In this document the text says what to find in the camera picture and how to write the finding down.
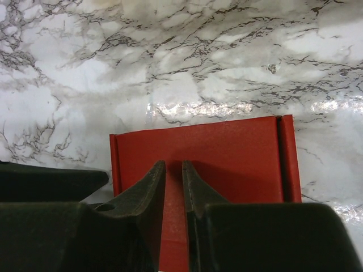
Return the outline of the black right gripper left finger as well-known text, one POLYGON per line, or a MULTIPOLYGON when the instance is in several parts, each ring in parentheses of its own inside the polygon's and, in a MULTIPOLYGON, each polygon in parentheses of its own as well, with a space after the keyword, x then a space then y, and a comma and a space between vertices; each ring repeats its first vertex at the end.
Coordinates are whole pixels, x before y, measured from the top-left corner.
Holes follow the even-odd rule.
POLYGON ((1 202, 2 271, 158 271, 166 165, 105 203, 1 202))

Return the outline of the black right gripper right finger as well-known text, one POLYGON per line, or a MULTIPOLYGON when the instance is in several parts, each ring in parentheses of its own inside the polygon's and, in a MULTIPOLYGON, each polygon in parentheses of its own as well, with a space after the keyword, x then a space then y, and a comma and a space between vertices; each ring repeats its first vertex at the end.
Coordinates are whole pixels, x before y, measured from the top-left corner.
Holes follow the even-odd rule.
POLYGON ((361 271, 343 222, 321 203, 233 204, 183 162, 190 271, 361 271))

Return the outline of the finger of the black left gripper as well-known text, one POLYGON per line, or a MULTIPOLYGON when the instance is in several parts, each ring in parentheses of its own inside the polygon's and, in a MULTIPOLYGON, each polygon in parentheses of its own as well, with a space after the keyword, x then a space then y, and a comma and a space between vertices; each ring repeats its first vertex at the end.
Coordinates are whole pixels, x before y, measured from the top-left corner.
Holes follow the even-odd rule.
POLYGON ((107 184, 107 173, 1 162, 1 202, 81 201, 107 184))

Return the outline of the red paper box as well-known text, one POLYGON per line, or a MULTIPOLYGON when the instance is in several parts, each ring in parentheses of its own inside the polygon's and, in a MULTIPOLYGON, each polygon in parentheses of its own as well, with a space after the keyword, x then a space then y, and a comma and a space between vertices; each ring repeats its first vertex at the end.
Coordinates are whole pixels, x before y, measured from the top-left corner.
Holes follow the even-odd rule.
POLYGON ((233 203, 300 202, 291 115, 112 134, 113 191, 122 193, 166 163, 160 271, 188 271, 182 163, 233 203))

